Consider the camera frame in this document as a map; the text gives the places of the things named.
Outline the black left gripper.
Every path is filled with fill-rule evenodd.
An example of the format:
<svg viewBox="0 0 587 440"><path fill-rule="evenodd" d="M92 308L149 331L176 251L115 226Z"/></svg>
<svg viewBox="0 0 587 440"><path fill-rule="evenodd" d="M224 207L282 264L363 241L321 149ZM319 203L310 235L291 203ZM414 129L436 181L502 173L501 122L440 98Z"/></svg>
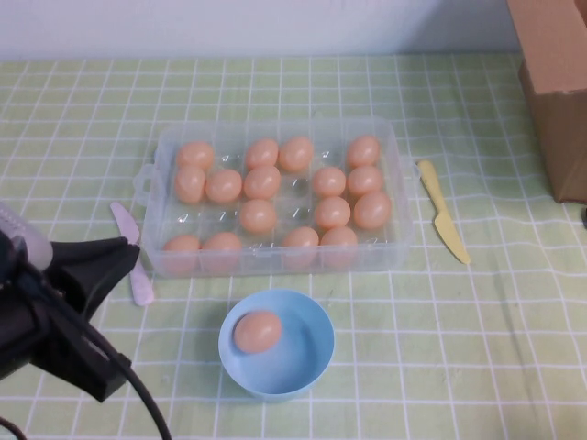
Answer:
<svg viewBox="0 0 587 440"><path fill-rule="evenodd" d="M59 270L59 290L83 317L92 317L105 297L135 267L139 247L118 236L82 242L51 242L50 270ZM68 379L64 320L45 295L43 276L13 239L1 235L1 377L26 364Z"/></svg>

